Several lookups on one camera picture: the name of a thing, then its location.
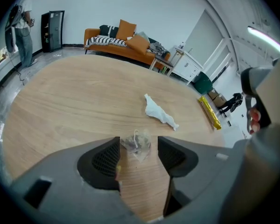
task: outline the cardboard box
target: cardboard box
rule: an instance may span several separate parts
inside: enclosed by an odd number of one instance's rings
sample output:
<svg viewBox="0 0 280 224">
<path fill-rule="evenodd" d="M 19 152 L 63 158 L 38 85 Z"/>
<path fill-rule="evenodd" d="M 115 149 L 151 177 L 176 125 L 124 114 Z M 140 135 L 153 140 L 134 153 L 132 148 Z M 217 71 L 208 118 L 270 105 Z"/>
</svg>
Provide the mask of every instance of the cardboard box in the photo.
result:
<svg viewBox="0 0 280 224">
<path fill-rule="evenodd" d="M 208 92 L 208 95 L 211 98 L 211 100 L 214 100 L 219 95 L 219 93 L 215 89 L 213 89 L 210 92 Z"/>
<path fill-rule="evenodd" d="M 222 94 L 219 94 L 219 95 L 213 100 L 213 102 L 214 102 L 214 104 L 215 104 L 215 106 L 216 106 L 217 108 L 220 107 L 220 106 L 222 106 L 222 105 L 224 105 L 226 101 L 227 101 L 227 100 L 225 99 L 225 97 L 224 97 Z"/>
</svg>

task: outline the stool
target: stool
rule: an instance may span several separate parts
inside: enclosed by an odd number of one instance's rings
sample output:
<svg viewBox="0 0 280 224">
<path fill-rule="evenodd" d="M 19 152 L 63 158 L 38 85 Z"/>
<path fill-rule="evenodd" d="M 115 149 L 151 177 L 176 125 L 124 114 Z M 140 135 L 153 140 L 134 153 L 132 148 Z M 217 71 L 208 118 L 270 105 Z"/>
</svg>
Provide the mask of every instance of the stool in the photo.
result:
<svg viewBox="0 0 280 224">
<path fill-rule="evenodd" d="M 177 60 L 174 64 L 172 64 L 171 62 L 172 62 L 173 58 L 175 57 L 175 55 L 176 55 L 177 53 L 181 54 L 181 56 L 178 58 L 178 60 Z M 154 65 L 155 65 L 157 62 L 159 62 L 159 63 L 161 63 L 163 66 L 166 67 L 166 69 L 164 70 L 163 73 L 165 73 L 165 71 L 167 70 L 167 68 L 170 69 L 170 71 L 167 73 L 167 76 L 170 76 L 170 74 L 173 72 L 173 70 L 174 70 L 174 68 L 175 68 L 175 65 L 179 62 L 179 60 L 181 59 L 181 57 L 182 57 L 183 55 L 184 55 L 184 52 L 179 51 L 179 50 L 176 50 L 174 56 L 171 58 L 170 61 L 165 60 L 163 57 L 161 57 L 161 56 L 159 56 L 159 55 L 155 55 L 155 58 L 154 58 L 153 62 L 151 63 L 149 69 L 152 70 L 153 67 L 154 67 Z"/>
</svg>

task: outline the white ceiling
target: white ceiling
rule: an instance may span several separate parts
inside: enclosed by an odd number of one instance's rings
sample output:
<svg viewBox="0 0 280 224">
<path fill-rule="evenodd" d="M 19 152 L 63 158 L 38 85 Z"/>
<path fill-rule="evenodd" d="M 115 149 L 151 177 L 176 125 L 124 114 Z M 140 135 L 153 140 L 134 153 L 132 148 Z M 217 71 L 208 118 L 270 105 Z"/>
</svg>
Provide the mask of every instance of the white ceiling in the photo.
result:
<svg viewBox="0 0 280 224">
<path fill-rule="evenodd" d="M 209 0 L 228 26 L 239 68 L 270 66 L 280 54 L 270 45 L 251 35 L 251 26 L 280 43 L 280 23 L 263 0 Z"/>
</svg>

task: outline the plastic bag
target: plastic bag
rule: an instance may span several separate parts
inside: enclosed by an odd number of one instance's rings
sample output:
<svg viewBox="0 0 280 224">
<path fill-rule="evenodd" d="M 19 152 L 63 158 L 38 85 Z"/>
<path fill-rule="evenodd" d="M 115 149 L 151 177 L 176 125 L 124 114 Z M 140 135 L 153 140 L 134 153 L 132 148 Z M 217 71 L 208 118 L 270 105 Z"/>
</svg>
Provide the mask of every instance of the plastic bag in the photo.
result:
<svg viewBox="0 0 280 224">
<path fill-rule="evenodd" d="M 142 162 L 150 151 L 151 137 L 147 130 L 139 132 L 135 129 L 134 134 L 126 138 L 120 139 L 120 144 L 127 149 L 128 152 Z"/>
</svg>

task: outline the yellow package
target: yellow package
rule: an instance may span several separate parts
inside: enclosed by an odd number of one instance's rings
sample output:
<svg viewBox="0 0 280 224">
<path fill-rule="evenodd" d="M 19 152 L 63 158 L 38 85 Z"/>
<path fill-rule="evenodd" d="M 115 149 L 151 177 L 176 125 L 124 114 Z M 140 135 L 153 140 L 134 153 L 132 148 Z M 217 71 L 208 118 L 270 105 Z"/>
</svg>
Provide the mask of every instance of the yellow package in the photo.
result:
<svg viewBox="0 0 280 224">
<path fill-rule="evenodd" d="M 201 106 L 203 107 L 203 109 L 205 110 L 211 124 L 217 129 L 221 129 L 221 124 L 218 120 L 218 118 L 216 117 L 213 109 L 211 108 L 209 102 L 207 101 L 207 99 L 204 96 L 201 96 L 198 99 L 199 103 L 201 104 Z"/>
</svg>

